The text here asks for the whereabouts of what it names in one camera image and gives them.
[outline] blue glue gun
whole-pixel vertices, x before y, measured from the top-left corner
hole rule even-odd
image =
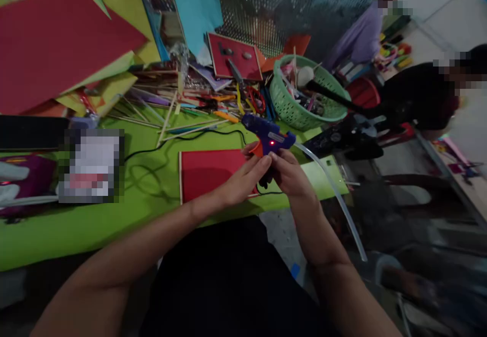
[[[281,134],[278,125],[252,114],[245,114],[242,124],[259,138],[259,144],[250,151],[257,157],[263,157],[270,152],[275,153],[279,148],[289,149],[296,141],[296,136],[290,131]]]

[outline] green table cover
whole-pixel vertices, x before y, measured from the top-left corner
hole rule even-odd
[[[177,116],[173,115],[170,123],[172,127],[177,127],[212,118],[216,117],[212,115],[196,117],[181,112]],[[283,132],[289,130],[285,124],[280,122],[278,124]],[[104,119],[101,126],[125,130],[125,154],[136,150],[153,149],[158,138],[157,129],[111,118]],[[244,133],[247,143],[257,139],[240,123],[224,123],[218,126],[218,130],[224,132],[235,129]],[[315,136],[320,130],[310,130],[306,133],[294,132],[298,141],[302,142]],[[55,207],[18,224],[7,225],[3,221],[0,222],[0,271],[105,246],[131,229],[180,205],[178,168],[180,151],[235,149],[243,146],[238,133],[228,136],[207,133],[193,141],[170,140],[162,149],[138,154],[127,162],[123,169],[125,179],[121,185],[123,195],[116,203]],[[299,149],[293,148],[292,151],[300,163],[308,162]],[[334,158],[329,156],[323,161],[327,163],[339,191],[342,194],[347,193],[348,189]],[[304,164],[303,168],[320,199],[334,196],[325,175],[316,163]],[[279,188],[273,182],[267,190],[262,190],[264,191],[279,191]],[[289,202],[283,194],[253,197],[215,215],[202,226],[287,207]]]

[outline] green plastic basket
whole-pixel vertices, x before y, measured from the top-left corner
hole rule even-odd
[[[289,63],[293,58],[294,55],[285,55],[274,63],[274,78],[270,84],[270,97],[280,119],[300,131],[314,129],[343,119],[347,114],[347,108],[331,99],[327,99],[328,102],[325,105],[325,111],[322,116],[312,114],[294,100],[294,97],[286,89],[284,81],[279,74],[281,66]],[[296,56],[296,61],[299,67],[308,65],[314,68],[317,65],[312,60],[299,55]],[[321,66],[315,70],[315,81],[350,100],[349,93]]]

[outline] light blue paper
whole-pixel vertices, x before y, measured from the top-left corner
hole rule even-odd
[[[204,45],[204,36],[223,25],[220,0],[175,0],[189,50],[195,56]]]

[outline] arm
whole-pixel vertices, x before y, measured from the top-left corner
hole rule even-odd
[[[37,322],[38,336],[119,334],[130,285],[212,214],[244,201],[271,164],[246,162],[224,185],[102,249],[65,282]]]
[[[321,204],[291,152],[273,155],[275,180],[288,196],[299,243],[314,270],[314,283],[335,326],[348,336],[401,334],[362,282],[323,214]]]

